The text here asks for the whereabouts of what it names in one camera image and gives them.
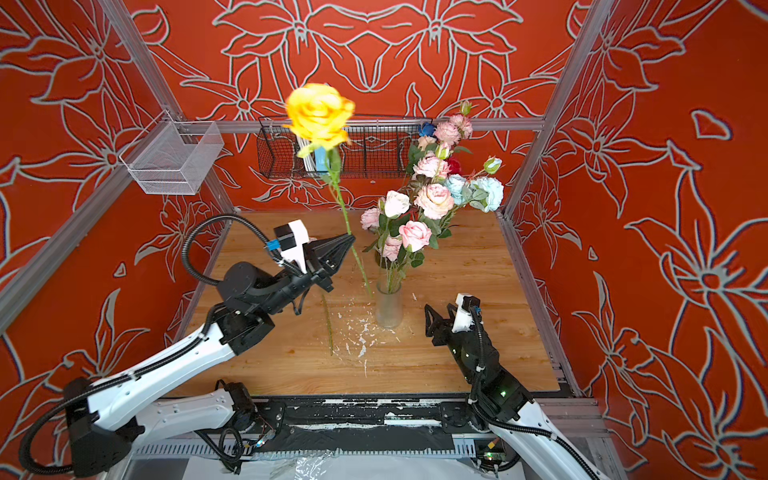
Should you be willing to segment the single white rose stem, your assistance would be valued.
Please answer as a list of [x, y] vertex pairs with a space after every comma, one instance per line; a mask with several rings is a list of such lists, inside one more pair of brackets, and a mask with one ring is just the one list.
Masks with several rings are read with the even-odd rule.
[[408, 220], [408, 213], [411, 207], [409, 196], [399, 191], [390, 190], [384, 199], [385, 214], [394, 220], [393, 231], [399, 234], [398, 228]]

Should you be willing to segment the two pink peony stem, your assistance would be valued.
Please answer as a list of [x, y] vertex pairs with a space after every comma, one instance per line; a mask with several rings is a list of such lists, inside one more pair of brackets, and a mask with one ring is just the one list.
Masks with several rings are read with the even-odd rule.
[[323, 307], [323, 314], [325, 319], [326, 331], [327, 331], [327, 343], [329, 349], [329, 355], [334, 355], [334, 341], [333, 341], [333, 326], [331, 321], [330, 309], [327, 302], [326, 295], [321, 293], [321, 304]]

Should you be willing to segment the single pink rose stem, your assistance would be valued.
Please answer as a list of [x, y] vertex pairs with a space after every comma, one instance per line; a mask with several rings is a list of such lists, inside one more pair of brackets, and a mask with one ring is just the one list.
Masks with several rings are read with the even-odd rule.
[[399, 248], [394, 254], [390, 290], [401, 288], [408, 268], [417, 268], [424, 263], [423, 250], [430, 246], [432, 230], [420, 221], [409, 220], [398, 228]]

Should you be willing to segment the pink peach rose stem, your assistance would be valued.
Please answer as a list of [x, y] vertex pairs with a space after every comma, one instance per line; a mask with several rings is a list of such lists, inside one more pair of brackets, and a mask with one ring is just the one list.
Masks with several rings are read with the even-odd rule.
[[446, 186], [449, 170], [449, 163], [429, 148], [417, 153], [409, 165], [406, 190], [413, 205], [411, 217], [424, 223], [438, 240], [452, 235], [450, 223], [457, 209]]

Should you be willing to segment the yellow rose stem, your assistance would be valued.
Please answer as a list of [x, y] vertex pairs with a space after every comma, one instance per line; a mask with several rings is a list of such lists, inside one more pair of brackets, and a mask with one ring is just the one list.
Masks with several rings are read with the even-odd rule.
[[355, 103], [332, 86], [308, 83], [288, 96], [285, 110], [290, 120], [287, 128], [298, 139], [308, 142], [300, 148], [298, 156], [306, 159], [320, 150], [325, 151], [326, 170], [321, 178], [340, 208], [346, 232], [352, 234], [341, 190], [342, 161], [339, 146], [349, 142], [345, 128], [355, 113]]

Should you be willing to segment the cream peach rose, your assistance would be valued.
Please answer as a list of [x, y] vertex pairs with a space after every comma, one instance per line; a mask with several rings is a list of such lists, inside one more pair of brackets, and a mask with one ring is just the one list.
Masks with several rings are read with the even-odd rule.
[[435, 137], [432, 136], [420, 136], [418, 139], [418, 148], [425, 151], [430, 145], [437, 142]]

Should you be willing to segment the blue rose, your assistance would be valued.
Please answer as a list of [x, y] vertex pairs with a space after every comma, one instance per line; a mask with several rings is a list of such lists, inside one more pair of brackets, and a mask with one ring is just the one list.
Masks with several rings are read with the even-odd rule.
[[436, 139], [435, 131], [436, 126], [431, 122], [426, 122], [420, 125], [418, 135], [420, 137]]

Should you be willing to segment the pink carnation spray stem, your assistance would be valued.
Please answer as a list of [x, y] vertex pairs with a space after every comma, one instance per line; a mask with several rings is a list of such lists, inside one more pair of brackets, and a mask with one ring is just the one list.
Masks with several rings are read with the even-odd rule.
[[451, 115], [447, 120], [439, 122], [430, 136], [442, 147], [456, 147], [460, 141], [472, 136], [474, 128], [470, 119], [473, 105], [470, 101], [463, 101], [459, 111]]

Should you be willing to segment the brown ribbed glass vase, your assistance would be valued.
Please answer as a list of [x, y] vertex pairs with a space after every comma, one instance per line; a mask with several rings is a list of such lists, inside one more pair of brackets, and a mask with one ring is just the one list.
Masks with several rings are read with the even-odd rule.
[[376, 251], [374, 253], [374, 257], [379, 268], [381, 269], [388, 268], [389, 260], [386, 257], [384, 257], [380, 252]]

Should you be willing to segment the red pink mixed stem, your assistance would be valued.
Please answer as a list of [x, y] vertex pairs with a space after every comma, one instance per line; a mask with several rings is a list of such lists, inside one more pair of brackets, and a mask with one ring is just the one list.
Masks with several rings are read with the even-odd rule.
[[394, 220], [387, 217], [384, 211], [385, 199], [380, 198], [376, 206], [365, 210], [360, 219], [361, 227], [376, 236], [376, 240], [369, 245], [365, 252], [376, 251], [380, 252], [384, 257], [389, 260], [387, 269], [380, 268], [381, 278], [386, 278], [389, 284], [391, 283], [391, 274], [394, 254], [399, 248], [399, 238], [397, 233], [393, 231]]

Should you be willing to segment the pale blue white flower stem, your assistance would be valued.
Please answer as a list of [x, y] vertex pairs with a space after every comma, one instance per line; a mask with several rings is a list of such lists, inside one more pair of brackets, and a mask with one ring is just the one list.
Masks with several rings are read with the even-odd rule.
[[495, 212], [504, 197], [504, 185], [495, 177], [501, 166], [500, 158], [488, 157], [479, 173], [467, 178], [451, 174], [444, 181], [444, 186], [456, 205], [469, 206], [483, 213]]

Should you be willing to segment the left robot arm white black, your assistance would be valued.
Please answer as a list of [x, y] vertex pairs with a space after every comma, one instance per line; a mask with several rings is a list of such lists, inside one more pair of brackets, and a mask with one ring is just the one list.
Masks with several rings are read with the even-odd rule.
[[[221, 279], [195, 269], [189, 249], [208, 226], [223, 221], [244, 225], [264, 245], [281, 270], [271, 275], [248, 262], [239, 262]], [[255, 407], [244, 387], [222, 387], [211, 395], [178, 402], [163, 396], [200, 373], [247, 352], [274, 328], [273, 318], [286, 307], [300, 315], [312, 287], [333, 289], [355, 237], [344, 233], [313, 240], [302, 221], [274, 230], [269, 239], [256, 225], [236, 214], [219, 214], [196, 225], [184, 240], [185, 270], [201, 283], [216, 288], [220, 302], [211, 307], [201, 327], [150, 358], [96, 382], [70, 382], [62, 401], [42, 414], [26, 431], [19, 461], [36, 475], [72, 473], [79, 478], [110, 470], [136, 447], [189, 431], [250, 426]], [[71, 461], [54, 466], [38, 463], [32, 445], [38, 432], [55, 416], [67, 421]]]

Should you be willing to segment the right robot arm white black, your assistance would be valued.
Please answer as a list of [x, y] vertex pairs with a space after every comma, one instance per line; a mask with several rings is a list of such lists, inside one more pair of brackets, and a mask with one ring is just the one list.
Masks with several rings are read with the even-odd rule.
[[531, 392], [500, 363], [486, 332], [481, 301], [460, 294], [442, 316], [424, 306], [425, 336], [445, 346], [470, 386], [469, 421], [511, 448], [541, 479], [605, 479], [607, 475], [549, 419]]

